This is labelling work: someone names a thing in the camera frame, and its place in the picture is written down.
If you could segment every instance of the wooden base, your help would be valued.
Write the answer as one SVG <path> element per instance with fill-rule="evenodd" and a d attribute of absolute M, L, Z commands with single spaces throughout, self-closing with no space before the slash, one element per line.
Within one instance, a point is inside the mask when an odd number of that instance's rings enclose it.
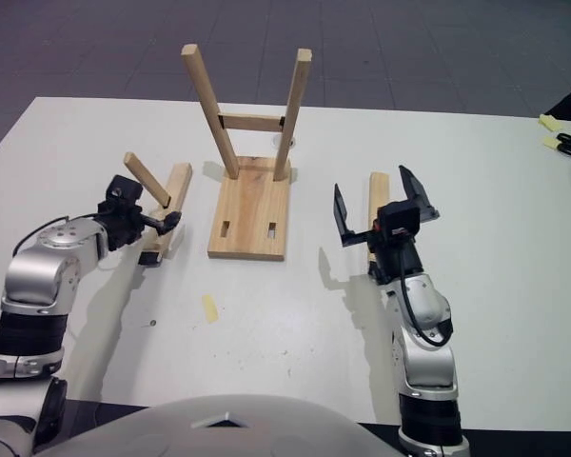
<path fill-rule="evenodd" d="M 159 207 L 153 211 L 150 216 L 155 219 L 163 219 L 172 211 L 180 211 L 187 195 L 191 176 L 192 167 L 189 163 L 174 165 L 167 180 L 167 185 L 165 186 L 165 190 L 170 196 L 169 205 L 167 208 Z M 174 231 L 172 230 L 166 235 L 158 236 L 154 228 L 151 228 L 151 230 L 154 234 L 144 245 L 144 250 L 142 251 L 142 255 L 140 255 L 139 261 L 141 265 L 159 265 L 161 263 L 163 256 L 169 248 L 169 242 L 171 241 L 171 236 Z"/>
<path fill-rule="evenodd" d="M 291 168 L 273 181 L 275 159 L 237 157 L 239 177 L 222 180 L 207 255 L 231 259 L 284 260 Z"/>
<path fill-rule="evenodd" d="M 370 173 L 370 195 L 368 197 L 368 229 L 377 218 L 377 209 L 389 203 L 389 175 L 373 171 Z M 376 262 L 374 254 L 368 251 L 368 263 Z"/>

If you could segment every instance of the scissors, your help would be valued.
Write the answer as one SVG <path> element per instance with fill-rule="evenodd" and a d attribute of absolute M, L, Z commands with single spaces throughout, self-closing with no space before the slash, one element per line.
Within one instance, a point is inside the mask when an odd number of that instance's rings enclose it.
<path fill-rule="evenodd" d="M 556 139 L 560 141 L 556 149 L 571 157 L 571 135 L 568 133 L 559 133 Z"/>

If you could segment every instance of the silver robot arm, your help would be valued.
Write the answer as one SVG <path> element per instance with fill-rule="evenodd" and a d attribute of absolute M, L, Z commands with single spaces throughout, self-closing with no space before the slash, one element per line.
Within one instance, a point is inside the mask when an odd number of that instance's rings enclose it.
<path fill-rule="evenodd" d="M 132 244 L 144 226 L 164 234 L 180 220 L 144 216 L 139 183 L 115 176 L 98 212 L 41 231 L 13 253 L 0 316 L 0 457 L 24 457 L 59 432 L 67 383 L 54 374 L 81 279 L 110 250 Z"/>
<path fill-rule="evenodd" d="M 466 457 L 469 444 L 461 431 L 455 360 L 448 345 L 450 306 L 423 271 L 414 245 L 421 222 L 440 214 L 412 172 L 404 167 L 400 172 L 408 199 L 379 208 L 371 230 L 355 233 L 346 227 L 338 186 L 334 216 L 343 246 L 367 243 L 375 254 L 368 273 L 387 294 L 401 445 L 415 456 Z"/>
<path fill-rule="evenodd" d="M 455 359 L 447 344 L 452 332 L 450 306 L 434 289 L 426 274 L 406 277 L 385 286 L 387 315 L 393 335 L 392 355 L 396 389 L 400 396 L 404 448 L 424 457 L 469 456 L 469 444 L 461 432 Z M 417 326 L 437 345 L 427 343 Z"/>

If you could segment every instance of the wooden plank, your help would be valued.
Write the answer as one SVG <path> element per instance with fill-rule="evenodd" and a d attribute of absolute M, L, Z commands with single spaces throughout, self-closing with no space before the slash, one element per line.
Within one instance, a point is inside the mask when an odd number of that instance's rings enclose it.
<path fill-rule="evenodd" d="M 169 205 L 169 193 L 163 189 L 163 186 L 161 186 L 152 173 L 150 173 L 142 161 L 138 159 L 137 155 L 133 152 L 126 153 L 123 163 L 131 174 L 135 176 L 135 179 L 144 186 L 144 189 L 150 192 L 150 195 L 159 202 L 159 205 L 162 207 Z"/>
<path fill-rule="evenodd" d="M 188 74 L 190 75 L 192 84 L 199 95 L 201 108 L 206 116 L 211 134 L 216 141 L 218 151 L 222 156 L 226 172 L 232 179 L 236 179 L 239 174 L 237 156 L 235 155 L 232 144 L 230 143 L 228 132 L 223 129 L 220 124 L 220 119 L 218 117 L 220 113 L 218 101 L 216 100 L 216 94 L 209 82 L 209 76 L 207 76 L 206 66 L 203 63 L 199 47 L 197 45 L 185 45 L 182 48 L 182 57 L 188 69 Z"/>
<path fill-rule="evenodd" d="M 169 175 L 169 179 L 167 179 L 166 185 L 167 192 L 171 195 L 169 205 L 167 208 L 159 207 L 153 211 L 150 216 L 156 219 L 163 219 L 172 211 L 182 210 L 191 176 L 192 167 L 189 163 L 175 164 L 171 169 L 171 174 Z M 161 262 L 169 248 L 171 237 L 175 231 L 172 230 L 170 233 L 158 236 L 154 228 L 151 228 L 151 230 L 154 234 L 144 244 L 142 256 L 140 257 L 140 263 L 144 265 L 154 265 Z"/>
<path fill-rule="evenodd" d="M 284 260 L 291 169 L 273 181 L 274 168 L 275 159 L 239 157 L 239 179 L 223 178 L 209 257 Z"/>
<path fill-rule="evenodd" d="M 368 228 L 377 218 L 377 209 L 389 203 L 389 175 L 373 171 L 370 173 L 370 194 L 368 198 Z M 368 252 L 368 262 L 376 262 L 374 254 Z"/>
<path fill-rule="evenodd" d="M 292 83 L 289 87 L 289 95 L 287 96 L 287 108 L 285 109 L 284 129 L 282 139 L 277 150 L 277 159 L 275 160 L 274 180 L 280 181 L 286 178 L 286 160 L 289 153 L 289 144 L 294 135 L 294 127 L 296 127 L 296 119 L 298 111 L 303 103 L 305 95 L 306 79 L 311 70 L 311 59 L 313 53 L 311 50 L 299 49 L 296 56 L 296 65 L 294 74 L 292 75 Z"/>
<path fill-rule="evenodd" d="M 221 112 L 225 129 L 282 131 L 283 116 L 260 116 L 254 114 L 227 114 Z"/>

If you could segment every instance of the yellow sticky note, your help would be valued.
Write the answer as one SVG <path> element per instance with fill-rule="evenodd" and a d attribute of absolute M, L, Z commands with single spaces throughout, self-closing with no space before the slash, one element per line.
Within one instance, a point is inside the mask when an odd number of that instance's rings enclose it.
<path fill-rule="evenodd" d="M 539 122 L 544 127 L 549 129 L 550 131 L 557 131 L 557 130 L 562 129 L 561 121 L 559 121 L 554 116 L 547 116 L 545 114 L 540 114 L 540 121 Z"/>
<path fill-rule="evenodd" d="M 203 302 L 203 309 L 206 312 L 206 321 L 208 324 L 216 322 L 218 320 L 218 309 L 216 308 L 216 303 L 213 301 L 211 295 L 204 295 L 201 297 Z"/>
<path fill-rule="evenodd" d="M 552 148 L 552 149 L 556 149 L 556 147 L 560 143 L 561 142 L 559 140 L 557 140 L 556 138 L 552 138 L 551 136 L 546 136 L 545 138 L 543 138 L 543 144 L 545 146 L 548 146 L 549 148 Z"/>

